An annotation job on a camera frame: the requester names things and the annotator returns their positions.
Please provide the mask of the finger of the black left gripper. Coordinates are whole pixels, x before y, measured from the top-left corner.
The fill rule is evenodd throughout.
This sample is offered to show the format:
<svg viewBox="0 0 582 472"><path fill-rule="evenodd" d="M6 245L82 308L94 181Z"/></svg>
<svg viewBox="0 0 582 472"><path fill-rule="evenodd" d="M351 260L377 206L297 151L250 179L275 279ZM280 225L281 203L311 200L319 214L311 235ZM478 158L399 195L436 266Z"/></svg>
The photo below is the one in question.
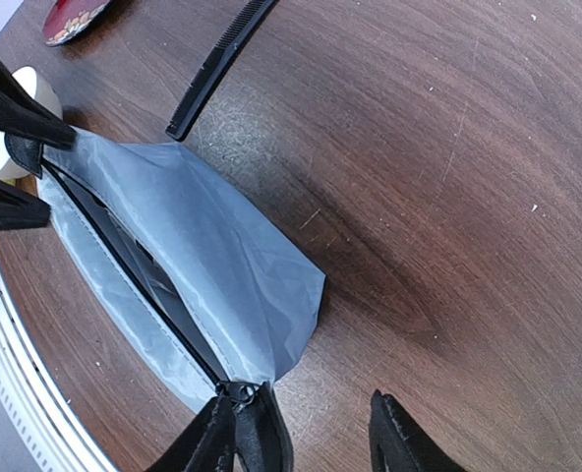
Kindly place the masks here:
<svg viewBox="0 0 582 472"><path fill-rule="evenodd" d="M42 228L50 215L49 204L0 181L0 231Z"/></svg>
<svg viewBox="0 0 582 472"><path fill-rule="evenodd" d="M76 131L22 88L0 60L0 131L70 150Z"/></svg>

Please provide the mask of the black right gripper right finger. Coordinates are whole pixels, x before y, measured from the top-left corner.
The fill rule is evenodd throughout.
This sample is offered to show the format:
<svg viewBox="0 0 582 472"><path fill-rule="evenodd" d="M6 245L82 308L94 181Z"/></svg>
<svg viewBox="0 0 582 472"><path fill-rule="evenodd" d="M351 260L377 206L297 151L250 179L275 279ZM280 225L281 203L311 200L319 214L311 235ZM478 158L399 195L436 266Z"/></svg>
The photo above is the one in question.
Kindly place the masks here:
<svg viewBox="0 0 582 472"><path fill-rule="evenodd" d="M373 471L466 472L394 396L378 389L371 399L369 440Z"/></svg>

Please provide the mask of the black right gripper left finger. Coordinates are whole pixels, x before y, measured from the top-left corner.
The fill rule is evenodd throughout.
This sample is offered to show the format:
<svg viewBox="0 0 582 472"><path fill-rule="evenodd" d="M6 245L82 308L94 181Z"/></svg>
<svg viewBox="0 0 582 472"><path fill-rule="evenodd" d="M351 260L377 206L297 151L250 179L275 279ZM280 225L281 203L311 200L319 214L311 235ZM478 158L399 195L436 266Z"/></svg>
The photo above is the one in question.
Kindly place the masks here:
<svg viewBox="0 0 582 472"><path fill-rule="evenodd" d="M231 399L215 396L147 471L232 471L235 431Z"/></svg>

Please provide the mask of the grey zip pouch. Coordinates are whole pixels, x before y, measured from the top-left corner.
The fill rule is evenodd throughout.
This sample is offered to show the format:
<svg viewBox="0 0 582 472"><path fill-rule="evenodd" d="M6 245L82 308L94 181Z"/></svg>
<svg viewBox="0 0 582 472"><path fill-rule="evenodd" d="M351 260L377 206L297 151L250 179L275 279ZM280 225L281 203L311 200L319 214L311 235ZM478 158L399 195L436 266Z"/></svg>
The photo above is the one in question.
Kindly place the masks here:
<svg viewBox="0 0 582 472"><path fill-rule="evenodd" d="M246 470L291 470L273 386L316 329L324 273L181 145L85 130L69 150L5 143L36 176L66 251L49 275L59 297L100 310L189 409L228 398Z"/></svg>

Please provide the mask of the black comb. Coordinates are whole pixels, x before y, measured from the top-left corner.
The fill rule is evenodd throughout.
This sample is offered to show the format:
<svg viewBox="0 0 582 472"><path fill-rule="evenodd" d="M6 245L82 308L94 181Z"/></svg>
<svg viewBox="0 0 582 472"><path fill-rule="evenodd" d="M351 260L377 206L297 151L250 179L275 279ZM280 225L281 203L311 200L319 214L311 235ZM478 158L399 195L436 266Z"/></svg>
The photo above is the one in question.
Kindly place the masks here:
<svg viewBox="0 0 582 472"><path fill-rule="evenodd" d="M185 91L165 129L167 136L177 142L187 138L236 58L277 3L277 0L253 0L242 8Z"/></svg>

